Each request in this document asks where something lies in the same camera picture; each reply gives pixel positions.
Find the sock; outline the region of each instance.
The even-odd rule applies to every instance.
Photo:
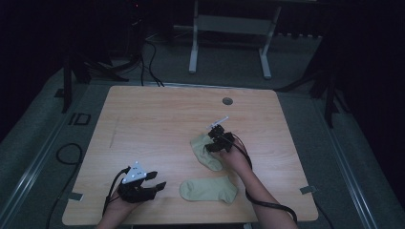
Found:
[[[194,155],[202,165],[212,171],[221,171],[223,168],[221,162],[212,156],[204,147],[206,144],[210,143],[213,143],[213,141],[207,134],[199,135],[190,141]]]
[[[180,186],[180,195],[187,200],[223,200],[232,203],[238,193],[228,176],[188,179]]]

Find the wooden table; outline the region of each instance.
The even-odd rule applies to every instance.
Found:
[[[233,104],[224,105],[224,97],[231,98]],[[106,98],[73,189],[84,194],[83,200],[69,200],[63,222],[97,224],[114,177],[135,161],[147,172],[159,172],[143,187],[167,184],[155,200],[142,204],[125,223],[257,221],[236,174],[227,167],[220,172],[208,170],[196,159],[189,143],[226,115],[229,119],[222,126],[244,142],[254,172],[267,189],[292,208],[298,220],[316,220],[312,195],[300,192],[308,186],[307,179],[274,91],[115,86]],[[226,175],[239,189],[230,205],[187,201],[179,194],[187,179]]]

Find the person's left hand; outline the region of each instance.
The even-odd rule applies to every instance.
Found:
[[[117,228],[127,219],[131,212],[140,206],[143,202],[129,203],[122,200],[119,197],[117,189],[114,191],[110,198],[110,203],[107,205],[104,216],[97,226],[97,229],[101,228]]]

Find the dark background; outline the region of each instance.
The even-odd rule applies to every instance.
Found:
[[[72,48],[104,62],[109,61],[109,50],[123,49],[115,38],[125,36],[125,21],[130,16],[128,12],[108,10],[125,8],[124,3],[112,6],[112,2],[0,3],[0,139],[26,111],[48,78],[60,70]],[[405,180],[405,6],[394,0],[347,3],[359,7],[315,8],[284,3],[277,32],[324,37],[310,63],[312,69],[328,68],[329,61],[343,47],[338,88],[404,206],[405,188],[401,181]],[[241,1],[239,10],[236,6],[233,12],[244,14],[243,6]],[[149,1],[145,8],[139,13],[150,12],[150,23],[164,31],[168,39],[171,24],[192,23],[192,1]]]

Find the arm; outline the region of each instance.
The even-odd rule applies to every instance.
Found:
[[[108,204],[104,216],[96,227],[97,229],[114,229],[119,227],[131,212],[142,204],[142,202],[129,203],[122,200],[118,196],[117,190],[114,191],[111,199],[115,200]]]
[[[239,148],[244,148],[244,146],[238,142],[238,140],[235,140],[234,143]],[[220,152],[220,156],[224,162],[227,163],[238,174],[244,183],[246,190],[254,199],[271,203],[279,203],[263,185],[260,179],[256,177],[256,175],[250,169],[245,157],[241,154],[241,152],[239,152],[238,149],[236,149],[236,147],[232,147],[229,153]],[[253,209],[262,228],[298,228],[289,213],[285,211],[267,208],[256,204],[253,204]]]

